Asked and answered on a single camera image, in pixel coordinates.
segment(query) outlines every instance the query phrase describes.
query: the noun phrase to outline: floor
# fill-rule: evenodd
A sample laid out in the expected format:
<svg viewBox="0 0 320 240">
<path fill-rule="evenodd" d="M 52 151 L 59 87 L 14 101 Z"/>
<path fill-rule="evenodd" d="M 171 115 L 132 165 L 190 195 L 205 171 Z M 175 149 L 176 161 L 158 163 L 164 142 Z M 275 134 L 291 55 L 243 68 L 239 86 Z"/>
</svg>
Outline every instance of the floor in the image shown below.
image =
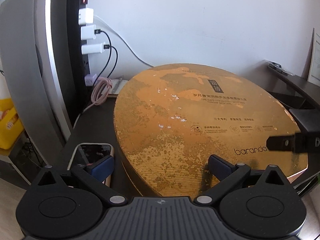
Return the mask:
<svg viewBox="0 0 320 240">
<path fill-rule="evenodd" d="M 20 240 L 23 234 L 16 221 L 15 210 L 25 193 L 24 189 L 16 187 L 0 179 L 0 239 Z M 320 240 L 320 185 L 302 198 L 307 208 L 306 222 L 299 234 L 301 240 Z"/>
</svg>

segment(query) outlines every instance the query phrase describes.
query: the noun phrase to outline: white wall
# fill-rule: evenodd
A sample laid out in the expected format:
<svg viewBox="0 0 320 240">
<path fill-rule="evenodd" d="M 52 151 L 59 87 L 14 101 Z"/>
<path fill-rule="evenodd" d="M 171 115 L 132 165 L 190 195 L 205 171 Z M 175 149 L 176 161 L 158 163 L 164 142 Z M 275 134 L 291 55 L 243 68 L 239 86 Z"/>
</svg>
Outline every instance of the white wall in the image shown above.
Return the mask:
<svg viewBox="0 0 320 240">
<path fill-rule="evenodd" d="M 8 91 L 7 84 L 5 82 L 5 78 L 3 75 L 0 74 L 0 99 L 9 98 L 9 97 L 10 97 L 10 94 Z"/>
<path fill-rule="evenodd" d="M 276 79 L 261 61 L 278 62 L 301 75 L 313 28 L 320 29 L 320 0 L 88 0 L 88 7 L 152 65 L 216 66 L 266 89 Z M 130 78 L 147 68 L 110 36 L 119 51 L 111 77 L 125 73 Z M 100 41 L 107 41 L 103 34 L 94 43 Z M 90 55 L 91 72 L 100 72 L 107 57 L 108 52 Z"/>
</svg>

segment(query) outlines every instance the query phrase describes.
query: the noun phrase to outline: worn gold surface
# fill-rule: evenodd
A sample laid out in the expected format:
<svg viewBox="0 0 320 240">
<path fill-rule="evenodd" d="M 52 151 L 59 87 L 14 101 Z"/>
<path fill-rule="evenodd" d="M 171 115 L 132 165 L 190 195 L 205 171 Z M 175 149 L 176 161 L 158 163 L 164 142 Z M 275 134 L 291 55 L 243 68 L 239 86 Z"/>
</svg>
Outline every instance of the worn gold surface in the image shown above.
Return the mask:
<svg viewBox="0 0 320 240">
<path fill-rule="evenodd" d="M 193 198 L 218 183 L 206 170 L 211 154 L 253 169 L 277 164 L 287 177 L 308 164 L 307 154 L 265 148 L 270 135 L 299 131 L 283 106 L 254 83 L 214 67 L 170 64 L 139 73 L 121 90 L 114 123 L 126 169 L 162 196 Z"/>
</svg>

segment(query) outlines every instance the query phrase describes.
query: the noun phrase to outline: yellow container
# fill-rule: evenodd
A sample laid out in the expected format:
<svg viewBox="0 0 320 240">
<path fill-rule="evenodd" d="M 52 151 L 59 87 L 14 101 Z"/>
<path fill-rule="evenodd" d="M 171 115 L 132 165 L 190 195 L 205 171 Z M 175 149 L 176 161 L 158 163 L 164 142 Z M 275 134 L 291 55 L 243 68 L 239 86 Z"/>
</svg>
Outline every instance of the yellow container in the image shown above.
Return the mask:
<svg viewBox="0 0 320 240">
<path fill-rule="evenodd" d="M 17 114 L 16 109 L 13 107 L 12 100 L 0 100 L 0 111 L 10 109 L 4 119 L 0 121 L 0 148 L 8 150 L 14 144 L 20 133 L 24 130 L 21 120 L 18 119 L 11 129 L 7 129 L 7 123 Z"/>
</svg>

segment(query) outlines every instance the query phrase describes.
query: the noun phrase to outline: baranda logo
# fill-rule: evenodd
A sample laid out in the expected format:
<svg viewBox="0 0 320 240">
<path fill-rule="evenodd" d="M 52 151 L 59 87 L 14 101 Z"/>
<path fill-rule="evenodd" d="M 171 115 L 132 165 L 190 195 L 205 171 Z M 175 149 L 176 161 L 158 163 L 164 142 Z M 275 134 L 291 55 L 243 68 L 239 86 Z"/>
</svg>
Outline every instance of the baranda logo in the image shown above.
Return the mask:
<svg viewBox="0 0 320 240">
<path fill-rule="evenodd" d="M 242 150 L 236 150 L 233 149 L 235 151 L 236 155 L 240 155 L 240 154 L 248 154 L 248 151 L 251 153 L 256 153 L 256 152 L 267 152 L 267 148 L 266 147 L 258 147 L 258 148 L 250 148 L 250 149 L 242 149 Z"/>
</svg>

